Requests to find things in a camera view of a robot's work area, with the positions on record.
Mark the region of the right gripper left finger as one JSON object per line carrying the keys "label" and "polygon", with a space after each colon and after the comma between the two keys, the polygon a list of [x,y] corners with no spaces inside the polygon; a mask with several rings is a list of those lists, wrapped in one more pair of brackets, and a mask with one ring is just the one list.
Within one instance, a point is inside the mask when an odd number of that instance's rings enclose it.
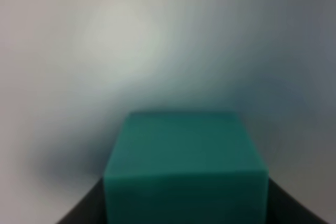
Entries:
{"label": "right gripper left finger", "polygon": [[76,204],[58,224],[106,224],[106,201],[104,195],[103,179]]}

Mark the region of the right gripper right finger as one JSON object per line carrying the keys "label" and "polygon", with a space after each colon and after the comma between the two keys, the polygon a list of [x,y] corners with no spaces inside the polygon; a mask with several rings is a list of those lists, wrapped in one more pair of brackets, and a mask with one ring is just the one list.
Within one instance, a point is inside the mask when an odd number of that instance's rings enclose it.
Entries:
{"label": "right gripper right finger", "polygon": [[268,183],[267,224],[327,224],[312,213],[271,178]]}

